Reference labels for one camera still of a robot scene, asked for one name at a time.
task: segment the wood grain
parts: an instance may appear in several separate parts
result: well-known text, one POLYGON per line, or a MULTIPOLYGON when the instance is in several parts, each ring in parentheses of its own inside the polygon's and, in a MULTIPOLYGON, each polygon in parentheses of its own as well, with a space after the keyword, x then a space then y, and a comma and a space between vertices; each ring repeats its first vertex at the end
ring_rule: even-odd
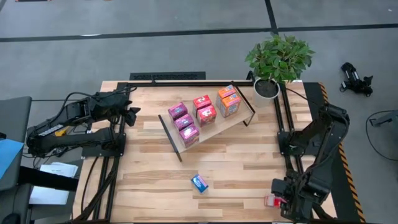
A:
MULTIPOLYGON (((101 91, 112 91, 117 82, 103 82, 101 91)), ((302 83, 288 85, 305 95, 302 83)), ((141 107, 136 125, 126 127, 127 145, 120 159, 111 222, 271 222, 286 221, 278 208, 264 206, 264 196, 271 194, 274 178, 285 175, 284 160, 276 140, 278 125, 273 103, 256 108, 252 123, 243 123, 223 131, 190 150, 175 155, 157 117, 179 101, 215 93, 218 87, 145 87, 132 92, 132 105, 141 107), (200 174, 209 185, 203 194, 190 179, 200 174)), ((240 88, 252 102, 252 88, 240 88)), ((287 92, 296 129, 311 122, 308 103, 287 92)), ((280 99, 282 113, 284 104, 280 99)), ((288 128, 286 118, 284 126, 288 128)), ((102 121, 93 130, 108 127, 102 121)), ((303 157, 308 167, 314 157, 303 157)), ((80 214, 81 196, 93 158, 83 163, 73 214, 80 214)), ((84 205, 97 191, 102 166, 99 158, 93 169, 84 205)), ((104 217, 107 193, 100 217, 104 217)), ((331 196, 322 206, 336 216, 331 196)))

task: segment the blue cloth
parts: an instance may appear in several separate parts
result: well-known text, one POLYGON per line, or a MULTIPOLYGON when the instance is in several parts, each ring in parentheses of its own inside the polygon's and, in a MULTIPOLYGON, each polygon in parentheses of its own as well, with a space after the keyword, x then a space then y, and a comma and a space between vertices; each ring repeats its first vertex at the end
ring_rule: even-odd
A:
POLYGON ((24 143, 10 139, 0 140, 0 179, 11 165, 24 143))

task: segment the floor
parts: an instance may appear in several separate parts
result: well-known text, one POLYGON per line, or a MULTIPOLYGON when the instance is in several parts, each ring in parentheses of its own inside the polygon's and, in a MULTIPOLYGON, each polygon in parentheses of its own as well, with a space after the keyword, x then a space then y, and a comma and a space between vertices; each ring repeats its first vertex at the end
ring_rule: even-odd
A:
MULTIPOLYGON (((398 164, 373 151, 364 128, 371 113, 398 107, 394 97, 398 94, 394 59, 398 30, 344 26, 395 23, 398 2, 271 0, 271 4, 279 28, 340 26, 334 28, 340 30, 290 29, 285 34, 306 40, 316 51, 302 79, 323 82, 330 101, 350 115, 345 152, 366 221, 394 223, 398 218, 398 164), (339 92, 345 78, 340 70, 344 62, 351 62, 362 77, 374 75, 370 98, 339 92)), ((269 33, 40 42, 23 38, 10 42, 6 37, 271 28, 262 0, 2 0, 0 9, 1 100, 27 95, 34 100, 60 100, 71 91, 94 93, 103 80, 127 80, 131 72, 205 71, 207 79, 245 78, 249 70, 246 54, 269 33)), ((33 102, 29 125, 53 116, 60 105, 59 101, 33 102)), ((390 124, 369 129, 374 145, 383 154, 398 158, 393 150, 398 144, 394 134, 390 124)), ((61 160, 79 158, 80 152, 72 151, 61 160)), ((32 161, 23 163, 32 165, 32 161)))

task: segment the pink snack box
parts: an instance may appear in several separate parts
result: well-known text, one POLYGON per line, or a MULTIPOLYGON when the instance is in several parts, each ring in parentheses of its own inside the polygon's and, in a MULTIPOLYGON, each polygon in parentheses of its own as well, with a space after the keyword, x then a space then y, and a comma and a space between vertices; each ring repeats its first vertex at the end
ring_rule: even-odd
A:
POLYGON ((190 147, 197 141, 199 141, 199 129, 191 124, 182 131, 180 131, 181 141, 185 147, 190 147))
POLYGON ((173 121, 186 115, 186 113, 188 113, 187 107, 182 102, 169 109, 169 115, 173 121))
POLYGON ((178 131, 181 131, 182 129, 188 127, 191 124, 193 124, 193 118, 189 114, 186 114, 174 121, 174 125, 178 129, 178 131))

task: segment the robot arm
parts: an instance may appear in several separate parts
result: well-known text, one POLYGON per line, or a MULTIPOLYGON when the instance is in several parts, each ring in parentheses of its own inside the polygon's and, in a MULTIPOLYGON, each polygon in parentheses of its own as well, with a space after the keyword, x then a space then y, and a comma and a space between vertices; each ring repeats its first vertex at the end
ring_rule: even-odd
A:
POLYGON ((325 105, 320 108, 319 117, 302 131, 294 131, 286 138, 285 152, 303 154, 310 140, 320 134, 321 144, 315 162, 303 173, 288 170, 283 180, 272 181, 271 192, 282 197, 281 215, 295 222, 308 222, 312 209, 322 212, 320 205, 330 193, 331 165, 338 145, 348 131, 349 118, 345 110, 325 105))
POLYGON ((97 146, 111 149, 117 144, 118 134, 111 128, 103 128, 92 134, 79 134, 73 136, 56 137, 52 133, 66 126, 78 126, 83 123, 91 125, 97 121, 108 120, 118 122, 119 115, 125 117, 126 123, 133 126, 136 113, 140 108, 125 110, 125 106, 131 104, 128 96, 121 90, 106 93, 96 93, 82 100, 63 106, 60 112, 27 130, 26 143, 29 153, 33 156, 44 156, 46 153, 63 146, 97 146))

